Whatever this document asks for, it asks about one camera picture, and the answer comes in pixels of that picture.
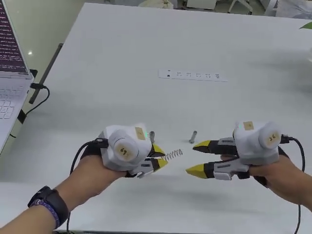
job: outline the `purple wristband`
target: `purple wristband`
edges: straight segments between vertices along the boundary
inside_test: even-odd
[[[35,200],[35,201],[33,202],[33,204],[31,204],[30,207],[32,207],[32,206],[38,206],[38,205],[44,206],[45,208],[47,208],[47,209],[51,212],[51,214],[53,215],[53,218],[54,218],[54,220],[55,220],[55,223],[56,223],[55,229],[58,228],[58,227],[59,227],[59,216],[58,216],[58,214],[54,211],[54,209],[53,209],[49,204],[45,203],[43,200],[40,200],[40,199]]]

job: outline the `circular knob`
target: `circular knob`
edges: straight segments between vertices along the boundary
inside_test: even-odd
[[[277,124],[269,122],[259,131],[260,145],[265,149],[274,149],[281,142],[281,132]]]
[[[114,154],[119,160],[129,162],[137,157],[138,146],[132,138],[125,136],[115,142]]]

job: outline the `floor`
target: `floor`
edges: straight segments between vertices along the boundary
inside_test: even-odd
[[[38,70],[36,80],[40,80],[59,43],[65,41],[83,4],[87,2],[103,3],[104,0],[4,0],[10,18],[17,33],[23,54],[30,69]],[[219,0],[215,12],[227,13],[232,0]],[[258,0],[250,0],[254,15],[263,15],[264,9]],[[248,10],[236,3],[233,14],[247,14]],[[42,92],[37,102],[45,98]],[[28,100],[23,107],[27,112],[31,108]],[[21,128],[17,122],[12,135],[16,136]],[[2,153],[9,151],[14,138],[9,137]]]

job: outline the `laptop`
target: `laptop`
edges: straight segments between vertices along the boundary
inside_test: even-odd
[[[0,153],[12,131],[34,78],[0,0]]]

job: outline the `laptop screen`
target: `laptop screen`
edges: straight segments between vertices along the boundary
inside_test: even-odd
[[[2,0],[0,0],[0,72],[27,73]]]

